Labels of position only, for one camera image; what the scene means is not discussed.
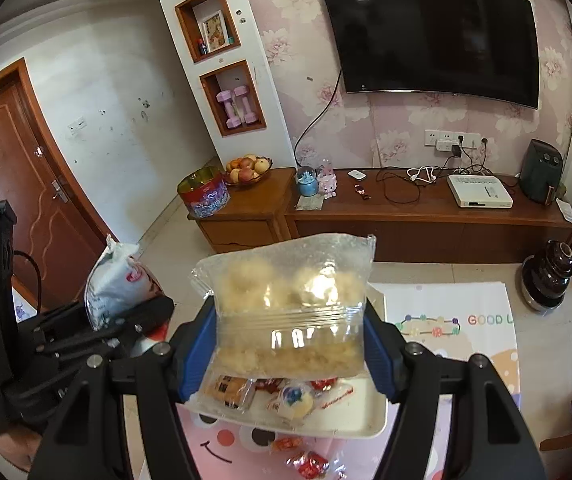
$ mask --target wooden door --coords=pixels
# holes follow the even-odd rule
[[[53,163],[25,90],[14,72],[0,78],[0,200],[8,200],[17,215],[14,249],[36,260],[42,305],[54,308],[83,296],[105,239],[101,228],[88,220],[88,211],[78,206],[79,200],[72,200],[78,197]],[[60,194],[55,189],[59,185]],[[36,297],[33,267],[16,256],[14,274]]]

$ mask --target tv screen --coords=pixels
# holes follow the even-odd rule
[[[347,92],[447,92],[538,106],[528,0],[325,2]]]

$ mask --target white tray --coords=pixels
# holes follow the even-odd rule
[[[386,320],[384,295],[369,286],[368,299],[381,319]],[[256,392],[253,403],[244,413],[230,410],[223,415],[223,412],[213,411],[211,406],[200,402],[197,395],[193,395],[184,407],[191,412],[278,433],[294,433],[319,438],[372,438],[377,436],[386,428],[386,396],[378,393],[368,372],[346,381],[354,387],[354,392],[349,397],[325,410],[311,413],[296,426],[266,409],[272,397],[267,392]]]

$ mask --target fruit bowl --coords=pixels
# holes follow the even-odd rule
[[[266,175],[268,175],[271,172],[272,159],[268,156],[258,156],[257,159],[259,159],[259,158],[265,158],[269,162],[269,166],[268,166],[268,169],[266,171],[264,171],[262,174],[260,174],[259,176],[255,177],[255,178],[252,178],[250,180],[245,180],[245,181],[240,180],[239,182],[233,182],[231,177],[230,177],[230,173],[228,171],[226,171],[226,173],[224,173],[224,181],[226,182],[226,186],[229,186],[229,187],[253,186],[254,184],[257,184],[257,182],[259,182],[261,179],[266,177]]]

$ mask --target pink dumbbell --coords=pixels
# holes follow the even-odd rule
[[[238,86],[233,90],[237,97],[242,97],[243,102],[243,109],[245,110],[245,114],[243,114],[243,119],[245,120],[246,124],[254,123],[257,120],[257,114],[250,110],[250,103],[248,102],[248,87],[246,85]]]
[[[233,108],[233,93],[229,90],[224,90],[223,92],[219,92],[217,94],[217,101],[224,104],[224,108],[226,109],[226,115],[228,116],[228,120],[226,121],[226,126],[228,128],[236,128],[240,126],[242,120],[237,117],[235,114],[235,110]]]

